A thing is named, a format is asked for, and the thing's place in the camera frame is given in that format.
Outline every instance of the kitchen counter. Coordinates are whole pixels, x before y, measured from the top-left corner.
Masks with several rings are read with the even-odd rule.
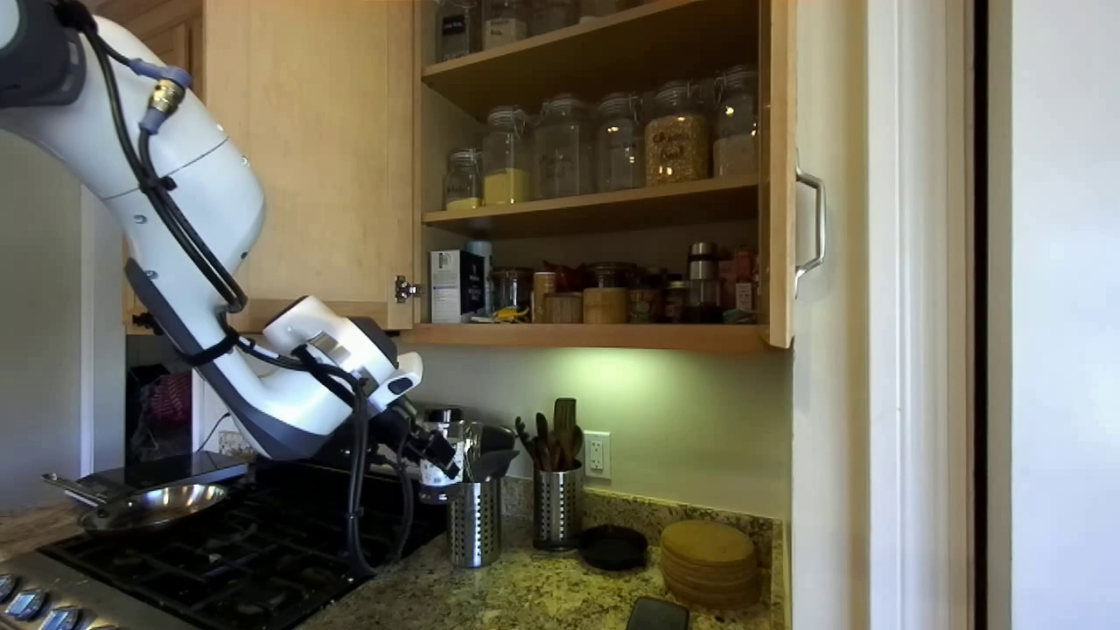
[[[495,563],[481,570],[451,567],[448,540],[435,540],[306,628],[622,630],[629,601],[642,594],[673,601],[661,586],[658,545],[650,545],[650,567],[608,574],[581,563],[576,554],[531,549],[531,525],[506,517],[503,554]],[[773,607],[754,607],[748,614],[692,610],[692,630],[780,628]]]
[[[435,540],[401,563],[381,567],[367,586],[310,616],[309,630],[349,628],[456,628],[456,630],[622,630],[629,607],[642,594],[670,599],[658,570],[658,545],[650,567],[607,574],[574,549],[545,554],[531,545],[531,521],[526,517],[526,495],[503,490],[503,549],[491,567],[463,570],[448,560],[448,540]],[[698,509],[650,509],[649,502],[621,502],[588,495],[584,525],[625,521],[658,543],[665,521],[698,517]],[[780,581],[780,529],[766,517],[731,517],[757,540],[761,586],[747,614],[692,610],[692,630],[783,630],[783,581]],[[28,515],[0,515],[0,560],[75,535],[78,525],[68,509]]]

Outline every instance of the open cabinet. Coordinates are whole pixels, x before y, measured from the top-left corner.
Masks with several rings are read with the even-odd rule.
[[[495,246],[495,265],[636,263],[687,265],[691,241],[761,252],[757,322],[650,325],[432,325],[412,348],[661,348],[754,354],[790,348],[793,302],[793,166],[790,166],[790,4],[787,0],[649,0],[520,41],[435,60],[435,4],[418,4],[418,178],[421,260],[469,237]],[[761,175],[553,195],[513,207],[443,209],[442,175],[451,147],[476,143],[485,113],[538,113],[553,96],[597,103],[608,90],[649,96],[665,81],[707,81],[754,68],[763,103]]]

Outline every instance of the backsplash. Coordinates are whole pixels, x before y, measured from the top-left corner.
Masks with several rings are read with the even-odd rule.
[[[608,483],[590,490],[787,521],[790,354],[422,351],[418,402],[513,423],[576,400],[608,432]],[[527,479],[526,455],[512,475]]]

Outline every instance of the cup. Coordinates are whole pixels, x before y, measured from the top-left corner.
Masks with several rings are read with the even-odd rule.
[[[465,479],[456,487],[448,540],[456,567],[485,567],[499,556],[499,479]]]
[[[584,521],[584,469],[538,469],[531,490],[531,543],[574,545]]]

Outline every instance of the white door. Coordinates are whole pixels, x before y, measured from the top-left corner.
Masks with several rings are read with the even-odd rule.
[[[990,0],[990,628],[1120,628],[1120,4]]]

